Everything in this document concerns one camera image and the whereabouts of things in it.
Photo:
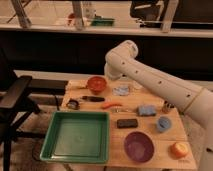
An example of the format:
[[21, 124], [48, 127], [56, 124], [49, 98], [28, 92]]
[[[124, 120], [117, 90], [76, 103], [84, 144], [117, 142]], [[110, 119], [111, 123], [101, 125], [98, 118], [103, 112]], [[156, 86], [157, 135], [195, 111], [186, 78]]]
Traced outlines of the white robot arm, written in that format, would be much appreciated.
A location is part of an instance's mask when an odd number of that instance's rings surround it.
[[126, 40], [105, 55], [104, 73], [111, 80], [123, 75], [174, 105], [205, 129], [198, 171], [213, 171], [213, 92], [190, 81], [138, 62], [137, 45]]

